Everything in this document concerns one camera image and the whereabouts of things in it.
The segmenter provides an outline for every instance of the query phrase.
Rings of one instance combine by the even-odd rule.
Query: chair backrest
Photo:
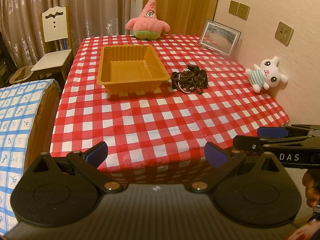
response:
[[[68,38],[67,8],[56,6],[42,13],[44,42]]]

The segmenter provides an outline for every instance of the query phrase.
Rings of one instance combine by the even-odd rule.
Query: white bunny plush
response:
[[[288,82],[288,77],[282,75],[277,67],[279,61],[278,57],[265,59],[261,62],[260,66],[254,64],[254,70],[250,68],[245,70],[245,74],[248,76],[254,92],[260,93],[261,88],[267,90],[270,87],[276,87],[279,82],[285,84]]]

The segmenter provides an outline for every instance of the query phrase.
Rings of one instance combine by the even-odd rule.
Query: electrical outlet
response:
[[[237,16],[238,9],[239,9],[239,3],[235,2],[235,1],[231,1],[230,2],[230,7],[229,7],[229,13]]]
[[[239,18],[246,21],[248,19],[249,11],[250,11],[250,6],[240,3],[237,15]]]
[[[288,46],[293,34],[293,29],[283,22],[279,22],[275,38],[283,45]]]

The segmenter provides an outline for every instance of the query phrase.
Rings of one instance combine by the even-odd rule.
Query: screw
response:
[[[197,182],[192,183],[191,187],[193,187],[196,190],[203,190],[208,187],[208,184],[206,184],[205,182],[202,182],[202,181],[197,181]]]
[[[106,184],[104,184],[104,187],[108,190],[116,190],[116,189],[120,188],[120,184],[115,181],[110,181],[110,182],[107,182]]]

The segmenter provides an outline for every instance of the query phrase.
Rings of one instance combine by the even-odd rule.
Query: human hand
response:
[[[307,171],[302,178],[302,184],[306,187],[307,205],[314,207],[320,199],[320,191],[313,187],[314,179]]]

